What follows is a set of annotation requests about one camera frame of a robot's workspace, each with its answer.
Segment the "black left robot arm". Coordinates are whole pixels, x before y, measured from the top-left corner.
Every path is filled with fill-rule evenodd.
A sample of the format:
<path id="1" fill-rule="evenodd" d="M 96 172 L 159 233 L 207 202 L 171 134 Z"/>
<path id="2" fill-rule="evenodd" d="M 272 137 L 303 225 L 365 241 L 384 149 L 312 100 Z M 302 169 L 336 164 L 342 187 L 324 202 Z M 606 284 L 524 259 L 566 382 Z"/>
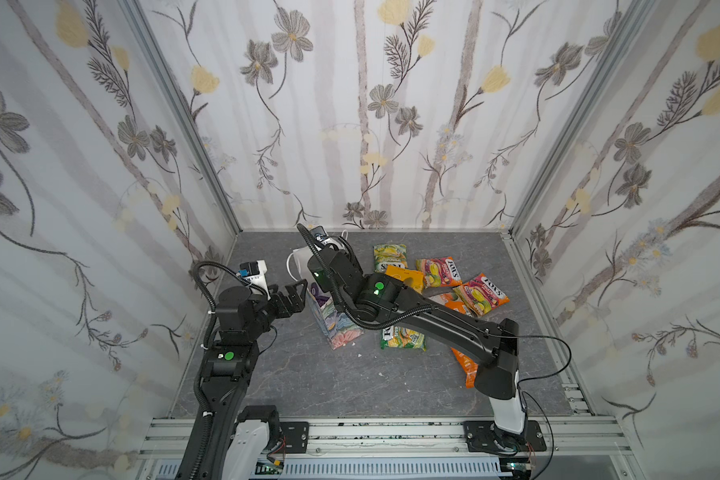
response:
<path id="1" fill-rule="evenodd" d="M 299 280 L 281 292 L 252 281 L 263 270 L 251 262 L 241 271 L 213 260 L 199 260 L 190 275 L 209 306 L 203 356 L 193 383 L 198 412 L 176 473 L 178 479 L 246 479 L 258 451 L 241 460 L 228 457 L 238 412 L 262 350 L 258 339 L 273 323 L 304 310 L 307 282 Z"/>

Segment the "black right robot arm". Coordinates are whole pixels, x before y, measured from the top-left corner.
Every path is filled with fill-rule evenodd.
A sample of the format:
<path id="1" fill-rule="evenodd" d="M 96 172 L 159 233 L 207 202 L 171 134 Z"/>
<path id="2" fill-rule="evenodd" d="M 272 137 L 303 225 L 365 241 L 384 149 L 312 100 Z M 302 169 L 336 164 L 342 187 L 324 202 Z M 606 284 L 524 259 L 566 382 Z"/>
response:
<path id="1" fill-rule="evenodd" d="M 411 328 L 439 340 L 478 364 L 474 387 L 487 396 L 494 428 L 504 435 L 526 430 L 527 407 L 519 386 L 519 342 L 526 337 L 517 322 L 483 321 L 449 309 L 385 273 L 365 274 L 351 251 L 307 240 L 308 268 L 336 309 L 366 330 Z"/>

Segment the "orange snack bag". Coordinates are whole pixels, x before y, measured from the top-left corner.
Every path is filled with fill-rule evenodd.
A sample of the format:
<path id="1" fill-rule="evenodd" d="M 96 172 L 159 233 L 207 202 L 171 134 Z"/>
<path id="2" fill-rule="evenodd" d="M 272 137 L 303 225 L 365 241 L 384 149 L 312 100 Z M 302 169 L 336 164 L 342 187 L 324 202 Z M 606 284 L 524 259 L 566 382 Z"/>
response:
<path id="1" fill-rule="evenodd" d="M 466 303 L 454 292 L 436 294 L 431 296 L 430 300 L 450 310 L 457 311 L 470 317 L 474 317 L 474 313 L 467 307 Z"/>

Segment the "floral paper gift bag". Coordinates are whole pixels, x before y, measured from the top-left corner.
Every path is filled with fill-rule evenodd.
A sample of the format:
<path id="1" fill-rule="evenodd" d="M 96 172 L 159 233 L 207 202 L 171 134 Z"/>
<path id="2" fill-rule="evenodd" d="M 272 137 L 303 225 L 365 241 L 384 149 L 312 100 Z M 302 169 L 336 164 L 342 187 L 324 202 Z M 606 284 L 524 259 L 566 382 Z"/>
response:
<path id="1" fill-rule="evenodd" d="M 286 269 L 293 280 L 307 281 L 306 304 L 329 345 L 336 350 L 352 344 L 364 334 L 364 330 L 353 323 L 345 313 L 337 311 L 330 294 L 317 284 L 307 266 L 311 257 L 308 247 L 294 249 L 286 260 Z"/>

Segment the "small orange snack packet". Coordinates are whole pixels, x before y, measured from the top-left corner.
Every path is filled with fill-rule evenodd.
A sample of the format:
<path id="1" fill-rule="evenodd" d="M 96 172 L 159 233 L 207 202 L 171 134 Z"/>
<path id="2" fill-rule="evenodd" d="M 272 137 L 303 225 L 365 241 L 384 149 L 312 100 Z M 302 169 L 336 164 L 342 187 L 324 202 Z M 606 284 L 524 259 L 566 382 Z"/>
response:
<path id="1" fill-rule="evenodd" d="M 473 388 L 478 373 L 478 365 L 462 352 L 456 349 L 451 349 L 451 351 L 465 374 L 465 386 Z"/>

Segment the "yellow mango snack bag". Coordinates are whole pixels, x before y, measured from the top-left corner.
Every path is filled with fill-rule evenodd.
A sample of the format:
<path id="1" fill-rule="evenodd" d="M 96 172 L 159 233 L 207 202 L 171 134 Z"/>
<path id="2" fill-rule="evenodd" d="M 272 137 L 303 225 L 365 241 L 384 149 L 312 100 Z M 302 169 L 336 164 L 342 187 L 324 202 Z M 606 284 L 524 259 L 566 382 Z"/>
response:
<path id="1" fill-rule="evenodd" d="M 402 281 L 417 293 L 422 293 L 425 288 L 425 275 L 421 271 L 401 268 L 397 265 L 388 265 L 385 274 Z"/>

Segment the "green Fox's candy bag front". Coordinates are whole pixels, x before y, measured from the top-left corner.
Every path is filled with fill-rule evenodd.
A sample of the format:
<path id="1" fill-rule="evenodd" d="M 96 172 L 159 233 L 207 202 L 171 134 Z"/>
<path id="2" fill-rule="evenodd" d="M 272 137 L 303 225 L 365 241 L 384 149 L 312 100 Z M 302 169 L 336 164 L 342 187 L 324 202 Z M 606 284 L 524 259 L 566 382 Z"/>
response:
<path id="1" fill-rule="evenodd" d="M 380 347 L 382 349 L 415 349 L 425 351 L 427 349 L 426 337 L 424 334 L 414 330 L 390 326 L 382 330 Z"/>

